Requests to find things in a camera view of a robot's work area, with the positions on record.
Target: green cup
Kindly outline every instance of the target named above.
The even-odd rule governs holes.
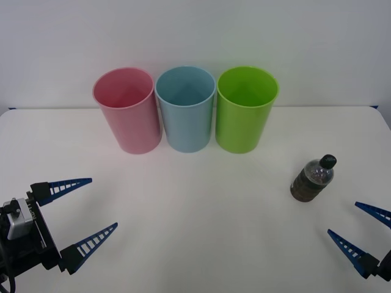
[[[258,144],[274,100],[276,79],[251,66],[224,72],[217,82],[216,140],[231,153],[247,153]]]

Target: cup rim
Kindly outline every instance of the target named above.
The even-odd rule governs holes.
[[[243,105],[239,105],[239,104],[236,104],[232,101],[230,101],[229,99],[227,99],[221,92],[220,92],[220,89],[219,89],[219,81],[220,81],[220,78],[228,71],[230,70],[234,70],[234,69],[237,69],[237,68],[254,68],[254,69],[257,69],[257,70],[260,70],[264,73],[266,73],[268,76],[270,76],[271,78],[273,78],[274,82],[276,83],[276,86],[277,86],[277,92],[276,92],[276,95],[274,96],[274,98],[270,101],[270,102],[267,102],[266,104],[262,104],[262,105],[259,105],[259,106],[243,106]],[[236,66],[236,67],[231,67],[227,70],[225,70],[220,76],[219,76],[219,79],[217,80],[217,92],[218,94],[221,96],[221,98],[223,98],[226,102],[232,104],[232,105],[235,105],[236,107],[242,107],[242,108],[246,108],[246,109],[256,109],[256,108],[262,108],[262,107],[266,107],[270,104],[272,104],[276,98],[278,97],[279,93],[280,93],[280,85],[279,85],[279,82],[277,81],[277,79],[268,71],[262,69],[262,68],[259,68],[259,67],[256,67],[256,66],[252,66],[252,65],[241,65],[241,66]]]
[[[156,89],[156,86],[159,82],[159,79],[165,74],[167,73],[168,71],[171,71],[171,70],[174,70],[174,69],[177,69],[177,68],[181,68],[181,67],[192,67],[192,68],[196,68],[196,69],[200,69],[204,72],[206,72],[213,80],[213,84],[214,84],[214,87],[213,87],[213,92],[211,93],[211,95],[206,98],[205,100],[203,100],[202,102],[199,102],[197,104],[193,104],[193,105],[186,105],[186,106],[181,106],[181,105],[176,105],[176,104],[172,104],[170,102],[167,102],[166,100],[164,100],[158,93],[157,89]],[[198,106],[198,105],[201,105],[207,101],[209,101],[211,98],[213,98],[214,94],[216,93],[216,89],[217,89],[217,84],[216,84],[216,79],[214,78],[214,76],[208,71],[208,70],[205,70],[201,67],[198,67],[198,66],[192,66],[192,65],[182,65],[182,66],[176,66],[176,67],[172,67],[168,70],[166,70],[165,72],[163,72],[161,75],[159,75],[159,77],[156,79],[156,82],[155,82],[155,87],[154,87],[154,90],[155,90],[155,95],[158,97],[159,101],[162,101],[170,106],[173,106],[173,107],[178,107],[178,108],[189,108],[189,107],[194,107],[194,106]]]
[[[149,92],[149,94],[144,99],[139,101],[138,103],[130,105],[130,106],[126,106],[126,107],[109,107],[109,106],[106,106],[106,105],[100,103],[97,100],[97,98],[95,97],[95,94],[94,94],[95,93],[95,87],[97,86],[98,82],[100,82],[102,78],[104,78],[105,76],[109,75],[110,73],[118,71],[118,70],[123,70],[123,69],[132,69],[132,70],[137,70],[137,71],[141,71],[141,72],[145,73],[150,78],[150,80],[152,81],[152,89]],[[116,69],[113,69],[113,70],[110,70],[110,71],[106,72],[104,75],[102,75],[100,78],[97,79],[97,81],[94,83],[94,85],[92,87],[92,96],[93,96],[93,99],[95,100],[95,102],[97,102],[99,104],[99,106],[101,106],[101,107],[104,107],[104,108],[107,108],[107,109],[110,109],[110,110],[125,110],[125,109],[130,109],[130,108],[136,107],[136,106],[146,102],[146,100],[153,93],[154,89],[155,89],[155,82],[153,81],[153,78],[152,78],[152,76],[151,76],[151,74],[149,72],[147,72],[144,69],[141,69],[139,67],[120,67],[120,68],[116,68]]]

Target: plastic bottle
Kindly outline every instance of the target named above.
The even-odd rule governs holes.
[[[303,202],[312,201],[332,181],[336,163],[337,159],[331,154],[310,161],[291,185],[293,197]]]

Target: cable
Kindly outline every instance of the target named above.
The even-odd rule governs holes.
[[[2,243],[1,237],[0,237],[0,255],[2,256],[2,259],[4,261],[5,269],[7,270],[8,281],[10,283],[10,291],[9,292],[1,284],[0,284],[0,292],[1,293],[15,293],[15,290],[16,290],[15,274],[13,273],[13,269],[12,269],[10,260],[7,256],[7,253],[5,251],[4,244]]]

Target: light blue cup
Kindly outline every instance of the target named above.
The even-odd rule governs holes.
[[[193,153],[208,144],[215,93],[214,77],[198,67],[175,67],[158,78],[155,94],[173,149]]]

